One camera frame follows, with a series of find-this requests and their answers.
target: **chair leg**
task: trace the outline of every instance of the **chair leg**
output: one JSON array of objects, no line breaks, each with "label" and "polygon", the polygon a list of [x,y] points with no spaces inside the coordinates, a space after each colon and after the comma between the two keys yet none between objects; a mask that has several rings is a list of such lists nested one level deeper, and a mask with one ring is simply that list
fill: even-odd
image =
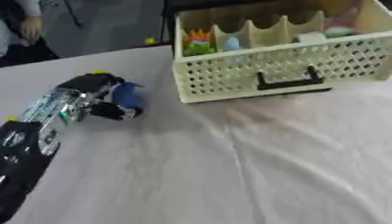
[{"label": "chair leg", "polygon": [[75,23],[75,25],[78,27],[78,28],[83,28],[83,23],[79,20],[79,18],[75,15],[75,12],[74,12],[74,8],[71,6],[71,4],[69,3],[69,0],[64,0],[64,3],[66,4],[66,9],[68,10],[68,12],[69,12],[69,15],[71,15],[71,18],[72,18],[72,20],[73,20],[73,22]]}]

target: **hand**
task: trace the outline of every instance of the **hand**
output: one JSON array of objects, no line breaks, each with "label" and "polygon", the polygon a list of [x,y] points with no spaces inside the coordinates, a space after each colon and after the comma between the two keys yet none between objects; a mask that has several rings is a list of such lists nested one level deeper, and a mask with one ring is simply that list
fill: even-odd
[{"label": "hand", "polygon": [[35,42],[42,35],[42,17],[28,17],[21,25],[22,35],[29,42]]}]

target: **table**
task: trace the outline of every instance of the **table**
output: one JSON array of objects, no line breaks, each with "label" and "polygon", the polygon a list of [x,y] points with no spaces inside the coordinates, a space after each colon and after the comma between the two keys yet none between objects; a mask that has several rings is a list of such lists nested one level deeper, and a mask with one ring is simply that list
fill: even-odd
[{"label": "table", "polygon": [[392,223],[391,81],[185,105],[164,46],[4,68],[0,117],[92,69],[145,115],[72,127],[10,224]]}]

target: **gray sleeve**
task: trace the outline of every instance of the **gray sleeve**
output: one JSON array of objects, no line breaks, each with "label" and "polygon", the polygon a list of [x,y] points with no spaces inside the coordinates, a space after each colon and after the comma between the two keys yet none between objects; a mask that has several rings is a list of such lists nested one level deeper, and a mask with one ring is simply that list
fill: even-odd
[{"label": "gray sleeve", "polygon": [[16,1],[22,6],[24,12],[28,17],[37,17],[41,15],[39,0],[16,0]]},{"label": "gray sleeve", "polygon": [[11,32],[7,25],[0,19],[0,58],[7,53],[10,44]]}]

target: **light blue ball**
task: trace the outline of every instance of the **light blue ball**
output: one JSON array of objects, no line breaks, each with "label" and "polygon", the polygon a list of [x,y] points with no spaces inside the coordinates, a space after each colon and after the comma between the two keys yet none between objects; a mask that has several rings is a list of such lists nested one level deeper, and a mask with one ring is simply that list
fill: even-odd
[{"label": "light blue ball", "polygon": [[226,39],[225,42],[225,51],[235,51],[235,50],[240,50],[240,40],[236,37],[229,37]]}]

